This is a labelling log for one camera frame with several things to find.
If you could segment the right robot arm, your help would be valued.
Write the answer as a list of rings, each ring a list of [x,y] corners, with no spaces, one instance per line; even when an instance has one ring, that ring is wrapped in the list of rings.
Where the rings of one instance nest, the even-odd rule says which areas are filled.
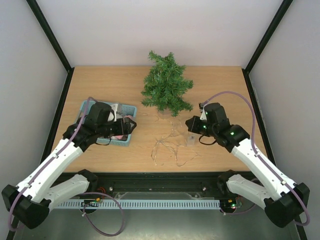
[[[219,103],[203,107],[201,116],[185,122],[188,131],[213,137],[215,143],[241,160],[259,180],[254,183],[239,173],[228,170],[219,176],[218,191],[229,196],[240,195],[262,208],[269,220],[279,228],[293,222],[308,205],[310,189],[283,174],[252,142],[252,136],[238,124],[230,124]]]

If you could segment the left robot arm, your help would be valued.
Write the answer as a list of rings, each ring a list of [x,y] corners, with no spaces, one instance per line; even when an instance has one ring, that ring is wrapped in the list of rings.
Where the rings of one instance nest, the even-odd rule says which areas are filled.
[[[59,204],[80,194],[94,194],[98,177],[83,169],[72,178],[54,185],[57,178],[99,138],[130,135],[137,124],[132,117],[118,118],[118,104],[109,105],[89,98],[83,114],[70,125],[51,154],[16,186],[8,184],[1,192],[10,217],[29,229],[44,222]]]

